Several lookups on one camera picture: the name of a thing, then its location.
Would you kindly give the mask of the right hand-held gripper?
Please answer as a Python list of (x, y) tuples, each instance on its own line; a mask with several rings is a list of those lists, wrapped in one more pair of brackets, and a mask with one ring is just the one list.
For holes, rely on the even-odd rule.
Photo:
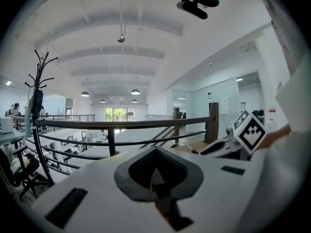
[(264, 125), (247, 110), (241, 112), (225, 132), (224, 140), (214, 141), (200, 154), (249, 161), (267, 135)]

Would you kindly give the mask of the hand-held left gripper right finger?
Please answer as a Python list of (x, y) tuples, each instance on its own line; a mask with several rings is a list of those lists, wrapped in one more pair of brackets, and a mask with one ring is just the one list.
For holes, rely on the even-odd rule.
[(168, 182), (172, 198), (182, 200), (192, 197), (204, 181), (201, 168), (162, 147), (156, 150), (159, 160), (164, 162), (160, 173), (164, 174), (164, 180)]

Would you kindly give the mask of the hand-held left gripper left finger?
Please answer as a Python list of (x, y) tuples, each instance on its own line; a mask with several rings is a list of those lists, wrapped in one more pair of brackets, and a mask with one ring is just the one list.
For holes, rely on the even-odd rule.
[(133, 201), (154, 202), (156, 196), (150, 187), (156, 169), (157, 148), (131, 150), (121, 156), (123, 161), (114, 172), (119, 190)]

